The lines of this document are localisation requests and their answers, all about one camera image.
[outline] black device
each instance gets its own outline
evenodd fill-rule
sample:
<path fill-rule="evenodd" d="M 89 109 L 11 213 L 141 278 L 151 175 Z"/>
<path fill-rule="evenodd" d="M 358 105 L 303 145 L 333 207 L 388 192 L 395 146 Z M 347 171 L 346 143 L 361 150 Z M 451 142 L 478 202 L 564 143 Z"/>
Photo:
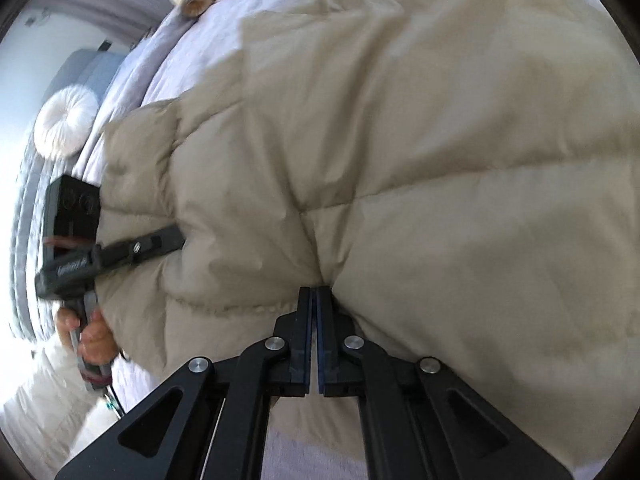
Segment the black device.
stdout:
<path fill-rule="evenodd" d="M 56 480 L 257 480 L 273 397 L 357 397 L 370 480 L 571 480 L 449 367 L 356 334 L 327 286 L 238 357 L 194 358 L 69 462 Z"/>
<path fill-rule="evenodd" d="M 95 243 L 100 220 L 100 189 L 69 175 L 47 188 L 44 216 L 44 264 L 35 280 L 36 294 L 60 300 L 78 315 L 80 327 L 71 333 L 77 350 L 82 330 L 97 307 L 95 279 L 100 273 L 167 254 L 184 245 L 177 226 L 103 248 Z M 111 386 L 111 365 L 95 366 L 78 357 L 87 389 L 105 393 L 123 415 Z"/>

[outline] jacket sleeve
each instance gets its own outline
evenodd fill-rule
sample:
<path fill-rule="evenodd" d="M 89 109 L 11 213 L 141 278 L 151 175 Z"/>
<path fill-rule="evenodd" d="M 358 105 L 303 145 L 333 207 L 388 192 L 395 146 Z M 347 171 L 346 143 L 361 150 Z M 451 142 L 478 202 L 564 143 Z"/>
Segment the jacket sleeve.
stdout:
<path fill-rule="evenodd" d="M 68 459 L 97 395 L 85 389 L 75 356 L 57 337 L 34 360 L 34 374 L 0 408 L 0 430 L 36 480 L 50 480 Z"/>

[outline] human hand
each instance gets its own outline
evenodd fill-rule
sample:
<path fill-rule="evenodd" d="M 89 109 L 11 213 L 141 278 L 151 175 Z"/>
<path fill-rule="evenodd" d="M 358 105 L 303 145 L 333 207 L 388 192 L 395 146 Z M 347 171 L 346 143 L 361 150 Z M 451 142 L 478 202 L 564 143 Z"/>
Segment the human hand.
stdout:
<path fill-rule="evenodd" d="M 60 308 L 56 314 L 56 331 L 62 344 L 73 351 L 71 332 L 80 326 L 80 320 L 73 310 Z M 91 315 L 89 325 L 82 330 L 78 355 L 92 365 L 105 365 L 113 361 L 120 349 L 113 338 L 102 311 L 97 308 Z"/>

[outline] bed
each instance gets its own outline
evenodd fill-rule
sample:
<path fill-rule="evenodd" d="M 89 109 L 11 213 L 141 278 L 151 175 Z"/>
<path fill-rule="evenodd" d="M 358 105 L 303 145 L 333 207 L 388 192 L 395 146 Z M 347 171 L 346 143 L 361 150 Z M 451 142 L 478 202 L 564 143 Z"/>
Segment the bed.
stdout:
<path fill-rule="evenodd" d="M 107 122 L 192 88 L 207 67 L 238 46 L 238 25 L 244 16 L 262 10 L 285 9 L 300 1 L 220 0 L 197 21 L 187 20 L 173 10 L 153 36 L 143 40 L 124 61 L 120 60 L 122 63 L 118 63 L 114 77 L 106 85 L 104 81 L 100 83 L 103 88 L 100 110 L 91 135 L 78 156 L 63 164 L 40 168 L 34 164 L 33 153 L 28 148 L 19 177 L 21 206 L 16 211 L 12 240 L 16 335 L 44 340 L 52 334 L 50 305 L 39 302 L 33 291 L 33 276 L 40 263 L 37 248 L 41 245 L 42 192 L 50 180 L 63 171 L 71 171 L 78 178 L 99 184 L 104 166 L 101 131 Z M 606 12 L 598 0 L 587 1 Z M 145 397 L 155 384 L 144 370 L 123 361 L 116 362 L 114 374 L 126 409 Z M 294 456 L 303 458 L 286 458 Z M 270 460 L 270 457 L 280 457 L 280 460 Z M 332 456 L 275 434 L 268 438 L 263 478 L 300 478 L 302 475 L 312 478 L 311 471 L 318 470 L 318 465 L 325 467 L 327 463 L 332 464 L 331 473 L 323 478 L 366 478 L 363 463 Z M 576 472 L 576 478 L 591 479 L 601 466 Z"/>

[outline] white wall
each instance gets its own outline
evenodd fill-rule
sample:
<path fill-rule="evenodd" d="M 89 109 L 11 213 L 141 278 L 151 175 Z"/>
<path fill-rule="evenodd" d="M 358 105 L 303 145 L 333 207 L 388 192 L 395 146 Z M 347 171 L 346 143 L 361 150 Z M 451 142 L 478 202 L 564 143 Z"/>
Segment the white wall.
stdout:
<path fill-rule="evenodd" d="M 16 177 L 27 138 L 49 83 L 70 54 L 98 49 L 107 35 L 73 18 L 54 14 L 41 25 L 27 27 L 37 10 L 22 13 L 0 43 L 0 402 L 25 378 L 28 347 L 12 340 L 8 328 L 9 241 Z M 114 44 L 111 50 L 127 52 Z"/>

